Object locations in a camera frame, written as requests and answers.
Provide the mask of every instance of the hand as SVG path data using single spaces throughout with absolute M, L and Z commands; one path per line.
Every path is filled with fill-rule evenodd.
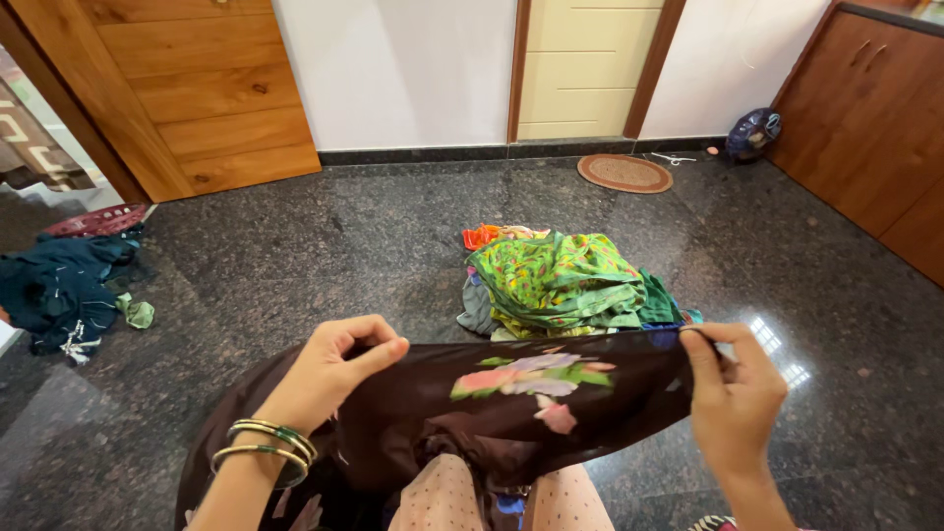
M 722 372 L 714 341 L 731 343 L 738 363 Z M 770 429 L 786 397 L 786 382 L 744 324 L 704 323 L 680 336 L 695 374 L 692 428 L 718 482 L 766 479 Z
M 370 351 L 345 361 L 360 343 Z M 399 337 L 381 316 L 327 321 L 314 329 L 288 373 L 253 417 L 298 430 L 308 436 L 328 419 L 368 376 L 406 355 L 410 342 Z

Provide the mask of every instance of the bangle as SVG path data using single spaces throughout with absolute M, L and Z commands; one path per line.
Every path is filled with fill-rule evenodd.
M 312 459 L 315 459 L 315 458 L 318 457 L 318 452 L 314 449 L 314 445 L 312 444 L 312 442 L 309 441 L 307 437 L 302 436 L 302 435 L 299 434 L 297 431 L 293 430 L 292 428 L 290 428 L 290 427 L 288 427 L 288 426 L 281 426 L 281 425 L 279 425 L 279 424 L 275 424 L 274 422 L 269 422 L 268 420 L 259 420 L 259 419 L 239 419 L 239 420 L 236 420 L 235 422 L 233 422 L 233 426 L 235 426 L 236 424 L 242 423 L 242 422 L 252 422 L 253 424 L 259 424 L 260 426 L 265 426 L 266 428 L 272 428 L 273 430 L 279 430 L 279 431 L 283 432 L 283 433 L 284 433 L 285 435 L 287 435 L 287 436 L 295 437 L 295 438 L 298 439 L 298 442 L 300 442 L 301 444 L 303 444 L 303 445 L 305 446 L 305 448 L 308 449 L 308 453 L 312 455 Z
M 301 457 L 281 450 L 280 448 L 275 448 L 273 446 L 265 446 L 261 444 L 253 444 L 247 446 L 231 446 L 229 448 L 224 448 L 216 454 L 213 455 L 213 459 L 210 462 L 210 470 L 216 474 L 219 471 L 220 464 L 223 462 L 223 459 L 230 454 L 244 454 L 249 452 L 255 452 L 258 454 L 275 454 L 285 459 L 295 465 L 298 468 L 297 473 L 294 476 L 289 476 L 288 478 L 283 479 L 285 476 L 285 471 L 283 469 L 282 473 L 279 474 L 278 480 L 276 482 L 275 489 L 280 490 L 284 488 L 292 488 L 299 483 L 305 481 L 305 478 L 308 477 L 308 465 L 305 464 L 305 460 Z
M 308 466 L 311 466 L 314 459 L 318 456 L 318 452 L 312 453 L 314 448 L 310 447 L 311 443 L 309 443 L 309 445 L 302 443 L 302 437 L 290 429 L 281 427 L 271 428 L 254 420 L 237 420 L 235 423 L 233 423 L 233 426 L 229 428 L 229 431 L 227 431 L 227 437 L 229 437 L 229 440 L 231 441 L 242 431 L 261 432 L 282 440 L 283 442 L 295 447 L 296 450 L 301 452 L 301 454 L 305 457 L 305 461 L 308 463 Z

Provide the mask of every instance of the round doormat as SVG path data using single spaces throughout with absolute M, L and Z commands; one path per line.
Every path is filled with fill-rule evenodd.
M 626 155 L 583 157 L 577 163 L 577 171 L 594 184 L 634 194 L 658 194 L 672 186 L 672 174 L 668 170 Z

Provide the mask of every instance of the black granite floor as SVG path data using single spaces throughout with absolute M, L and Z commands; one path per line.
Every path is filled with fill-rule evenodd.
M 753 323 L 794 388 L 770 460 L 797 523 L 944 521 L 944 293 L 766 162 L 700 153 L 652 196 L 599 188 L 576 159 L 331 167 L 161 205 L 136 286 L 155 325 L 117 325 L 65 367 L 0 358 L 0 522 L 169 529 L 187 447 L 244 369 L 322 320 L 386 316 L 414 343 L 475 339 L 454 317 L 461 228 L 601 231 L 684 307 Z M 617 529 L 727 512 L 687 421 L 587 464 Z

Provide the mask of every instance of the polka dot pants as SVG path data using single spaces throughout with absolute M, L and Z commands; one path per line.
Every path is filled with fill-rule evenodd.
M 481 531 L 472 474 L 456 455 L 433 459 L 400 493 L 390 531 Z M 583 465 L 543 475 L 531 486 L 523 531 L 614 531 Z

